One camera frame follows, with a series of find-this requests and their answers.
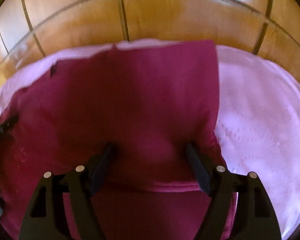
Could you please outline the dark red velvet garment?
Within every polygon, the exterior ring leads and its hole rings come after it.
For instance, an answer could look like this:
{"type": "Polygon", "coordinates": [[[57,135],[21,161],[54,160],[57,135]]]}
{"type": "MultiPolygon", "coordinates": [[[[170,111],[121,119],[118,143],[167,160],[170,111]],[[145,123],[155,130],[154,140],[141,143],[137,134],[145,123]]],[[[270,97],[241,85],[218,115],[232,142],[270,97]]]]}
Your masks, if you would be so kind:
{"type": "Polygon", "coordinates": [[[140,41],[61,51],[17,71],[0,90],[0,222],[17,239],[47,171],[67,173],[119,153],[91,202],[107,239],[193,239],[210,198],[182,149],[224,165],[215,136],[219,75],[209,40],[140,41]]]}

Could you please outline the pink bedspread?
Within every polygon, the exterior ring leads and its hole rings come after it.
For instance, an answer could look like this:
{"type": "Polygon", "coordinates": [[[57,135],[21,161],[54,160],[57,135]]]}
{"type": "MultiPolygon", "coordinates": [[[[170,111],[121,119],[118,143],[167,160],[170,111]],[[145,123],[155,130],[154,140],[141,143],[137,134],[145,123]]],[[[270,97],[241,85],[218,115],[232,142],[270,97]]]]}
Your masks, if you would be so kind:
{"type": "Polygon", "coordinates": [[[260,177],[287,239],[300,223],[300,84],[277,64],[217,46],[215,136],[230,172],[260,177]]]}

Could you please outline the wooden panelled wardrobe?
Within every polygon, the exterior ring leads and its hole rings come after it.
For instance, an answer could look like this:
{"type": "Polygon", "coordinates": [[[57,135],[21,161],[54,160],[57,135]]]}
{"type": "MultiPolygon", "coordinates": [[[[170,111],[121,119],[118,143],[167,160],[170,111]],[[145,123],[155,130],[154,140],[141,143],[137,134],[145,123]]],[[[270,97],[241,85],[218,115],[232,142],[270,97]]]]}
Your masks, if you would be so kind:
{"type": "Polygon", "coordinates": [[[273,61],[300,83],[296,0],[0,0],[0,87],[57,51],[142,38],[212,39],[273,61]]]}

